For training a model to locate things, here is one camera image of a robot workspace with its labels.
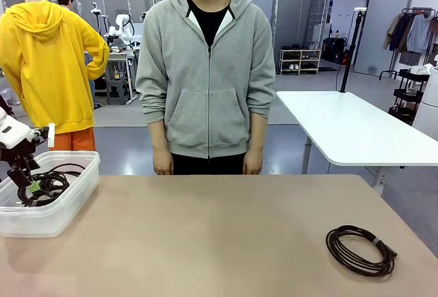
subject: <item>hand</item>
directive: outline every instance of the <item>hand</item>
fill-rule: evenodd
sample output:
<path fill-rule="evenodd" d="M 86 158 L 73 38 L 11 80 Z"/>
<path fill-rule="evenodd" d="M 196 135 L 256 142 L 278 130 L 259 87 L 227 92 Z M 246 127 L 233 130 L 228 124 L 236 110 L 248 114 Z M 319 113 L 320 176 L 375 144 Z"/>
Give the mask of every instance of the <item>hand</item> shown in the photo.
<path fill-rule="evenodd" d="M 167 148 L 153 151 L 153 170 L 157 175 L 173 175 L 173 158 Z"/>
<path fill-rule="evenodd" d="M 244 158 L 244 175 L 258 175 L 263 167 L 263 150 L 249 149 Z"/>

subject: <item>sleeve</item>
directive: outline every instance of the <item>sleeve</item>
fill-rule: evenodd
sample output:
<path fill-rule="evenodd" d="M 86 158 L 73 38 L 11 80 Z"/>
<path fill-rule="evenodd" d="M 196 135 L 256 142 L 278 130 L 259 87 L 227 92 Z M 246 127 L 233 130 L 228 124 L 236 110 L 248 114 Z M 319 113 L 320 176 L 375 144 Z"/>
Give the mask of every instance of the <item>sleeve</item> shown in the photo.
<path fill-rule="evenodd" d="M 151 9 L 143 23 L 136 77 L 136 90 L 141 94 L 140 102 L 148 124 L 164 119 L 168 86 L 159 23 L 154 13 Z"/>
<path fill-rule="evenodd" d="M 87 65 L 87 76 L 89 80 L 99 78 L 107 66 L 110 48 L 101 35 L 94 30 L 85 20 L 78 17 L 81 30 L 83 48 L 87 51 L 92 61 Z"/>
<path fill-rule="evenodd" d="M 16 34 L 8 29 L 8 15 L 4 14 L 0 19 L 0 67 L 24 107 L 20 73 L 22 58 Z"/>
<path fill-rule="evenodd" d="M 383 43 L 383 49 L 388 49 L 389 44 L 391 44 L 392 34 L 394 33 L 394 29 L 397 27 L 398 21 L 400 20 L 401 15 L 397 15 L 394 20 L 391 22 L 388 30 L 386 31 L 386 38 Z"/>
<path fill-rule="evenodd" d="M 268 117 L 272 100 L 275 97 L 274 51 L 272 33 L 265 14 L 259 10 L 253 40 L 253 60 L 249 77 L 246 104 L 251 112 Z"/>

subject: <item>gray zip-up hoodie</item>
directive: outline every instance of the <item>gray zip-up hoodie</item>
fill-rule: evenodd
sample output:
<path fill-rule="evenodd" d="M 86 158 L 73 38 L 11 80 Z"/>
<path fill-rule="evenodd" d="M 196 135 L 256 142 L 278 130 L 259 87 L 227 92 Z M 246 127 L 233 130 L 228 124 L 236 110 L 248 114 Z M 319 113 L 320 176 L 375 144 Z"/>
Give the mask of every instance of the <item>gray zip-up hoodie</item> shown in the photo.
<path fill-rule="evenodd" d="M 164 119 L 171 153 L 245 153 L 250 112 L 268 117 L 274 77 L 269 22 L 250 0 L 231 0 L 211 48 L 187 0 L 148 11 L 136 89 L 147 123 Z"/>

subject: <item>black shirt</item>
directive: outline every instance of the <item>black shirt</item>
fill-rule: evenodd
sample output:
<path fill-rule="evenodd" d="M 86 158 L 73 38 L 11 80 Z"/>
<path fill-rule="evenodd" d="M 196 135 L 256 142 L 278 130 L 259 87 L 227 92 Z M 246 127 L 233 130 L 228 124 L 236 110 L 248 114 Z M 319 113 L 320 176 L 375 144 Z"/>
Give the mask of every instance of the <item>black shirt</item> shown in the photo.
<path fill-rule="evenodd" d="M 211 47 L 229 6 L 219 12 L 204 12 L 196 6 L 193 0 L 187 0 L 187 2 L 189 3 L 190 10 L 198 20 L 207 45 Z"/>

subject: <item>clothing rack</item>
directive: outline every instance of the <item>clothing rack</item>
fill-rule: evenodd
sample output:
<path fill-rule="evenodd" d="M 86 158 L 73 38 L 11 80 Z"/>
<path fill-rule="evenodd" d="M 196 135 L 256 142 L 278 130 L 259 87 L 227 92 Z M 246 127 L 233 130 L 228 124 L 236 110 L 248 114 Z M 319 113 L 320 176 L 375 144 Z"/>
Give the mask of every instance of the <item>clothing rack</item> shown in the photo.
<path fill-rule="evenodd" d="M 437 11 L 434 8 L 404 8 L 402 10 L 402 13 L 415 13 L 418 11 L 422 12 L 422 14 L 427 14 L 427 12 L 430 12 L 430 15 L 432 15 L 432 12 L 433 12 L 433 17 L 437 18 Z M 432 48 L 433 35 L 434 35 L 434 33 L 432 32 L 430 34 L 429 43 L 427 46 L 426 55 L 424 56 L 423 65 L 425 65 L 427 63 L 427 59 L 428 59 L 430 50 Z M 382 75 L 384 73 L 389 73 L 390 75 L 394 75 L 394 80 L 397 78 L 398 71 L 393 70 L 393 66 L 395 66 L 394 62 L 397 60 L 398 54 L 399 54 L 399 52 L 397 50 L 392 51 L 391 63 L 389 64 L 389 70 L 382 71 L 378 80 L 382 80 Z"/>

